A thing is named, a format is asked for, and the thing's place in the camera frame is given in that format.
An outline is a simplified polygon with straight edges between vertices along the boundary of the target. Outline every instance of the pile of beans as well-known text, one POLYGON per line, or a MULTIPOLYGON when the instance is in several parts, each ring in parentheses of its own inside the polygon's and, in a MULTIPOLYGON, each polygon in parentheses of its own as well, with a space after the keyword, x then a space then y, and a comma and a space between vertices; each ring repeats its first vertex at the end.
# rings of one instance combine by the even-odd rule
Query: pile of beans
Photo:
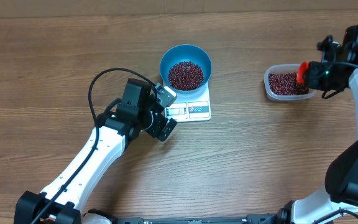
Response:
POLYGON ((180 62, 169 70, 168 81, 177 90, 195 90, 203 83, 204 73, 193 62, 180 62))
POLYGON ((268 75, 270 89, 277 95, 303 95, 309 93, 309 88, 296 81, 297 72, 286 74, 271 73, 268 75))

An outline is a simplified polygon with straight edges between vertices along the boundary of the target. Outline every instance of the plastic container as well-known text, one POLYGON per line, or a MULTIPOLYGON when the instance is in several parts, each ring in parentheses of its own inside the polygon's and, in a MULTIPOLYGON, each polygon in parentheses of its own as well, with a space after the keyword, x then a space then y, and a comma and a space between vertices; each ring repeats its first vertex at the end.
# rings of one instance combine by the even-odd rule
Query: plastic container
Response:
POLYGON ((316 94, 317 90, 309 89, 308 94, 303 95, 277 95, 270 89, 269 84, 269 74, 270 73, 278 73, 278 74, 286 74, 288 72, 298 72, 300 64, 284 64, 284 65, 274 65, 271 66, 265 73, 265 89, 267 98, 272 101, 295 101, 295 100, 304 100, 311 98, 316 94))
POLYGON ((206 86, 206 83, 208 83, 208 80, 211 78, 212 74, 212 61, 203 49, 190 44, 182 44, 172 47, 162 56, 160 62, 160 74, 164 84, 169 86, 173 91, 183 95, 189 95, 202 90, 206 86), (177 90, 169 85, 169 70, 176 63, 189 61, 201 67, 204 73, 204 81, 201 86, 195 90, 177 90))

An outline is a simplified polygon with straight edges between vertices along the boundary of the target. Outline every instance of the orange scoop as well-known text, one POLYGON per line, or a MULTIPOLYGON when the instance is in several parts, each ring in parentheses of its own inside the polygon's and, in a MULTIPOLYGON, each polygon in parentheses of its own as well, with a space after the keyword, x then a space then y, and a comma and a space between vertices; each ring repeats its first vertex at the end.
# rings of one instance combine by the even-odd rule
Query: orange scoop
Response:
POLYGON ((309 68, 308 62, 303 62, 301 66, 298 68, 298 75, 296 76, 296 81, 300 84, 305 84, 305 80, 303 79, 303 74, 309 68))

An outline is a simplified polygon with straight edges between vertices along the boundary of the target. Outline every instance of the wooden table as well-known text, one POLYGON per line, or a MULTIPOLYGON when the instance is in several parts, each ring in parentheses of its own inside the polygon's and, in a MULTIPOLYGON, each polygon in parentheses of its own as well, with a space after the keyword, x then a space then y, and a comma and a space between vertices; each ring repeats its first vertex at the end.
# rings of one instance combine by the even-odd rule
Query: wooden table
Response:
MULTIPOLYGON (((160 80, 161 56, 195 44, 214 64, 212 119, 181 123, 169 140, 142 134, 106 172, 86 209, 119 217, 232 217, 275 213, 324 184, 356 139, 351 91, 297 103, 267 99, 272 65, 319 60, 316 43, 358 24, 358 11, 288 11, 0 20, 0 223, 25 190, 39 192, 93 128, 92 78, 124 67, 160 80)), ((96 83, 101 112, 129 75, 96 83)), ((339 223, 354 223, 340 218, 339 223)))

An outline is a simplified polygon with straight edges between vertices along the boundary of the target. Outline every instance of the clear plastic container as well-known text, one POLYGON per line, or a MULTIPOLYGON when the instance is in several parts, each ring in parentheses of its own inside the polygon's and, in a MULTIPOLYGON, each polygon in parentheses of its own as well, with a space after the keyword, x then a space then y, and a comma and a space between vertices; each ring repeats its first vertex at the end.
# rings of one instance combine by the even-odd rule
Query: clear plastic container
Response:
POLYGON ((269 74, 277 73, 277 74, 286 74, 288 72, 298 72, 300 64, 285 64, 285 65, 274 65, 271 66, 265 73, 265 89, 267 98, 272 101, 294 101, 294 100, 304 100, 307 98, 311 98, 316 94, 317 90, 309 89, 308 94, 302 95, 277 95, 270 89, 269 84, 269 74))

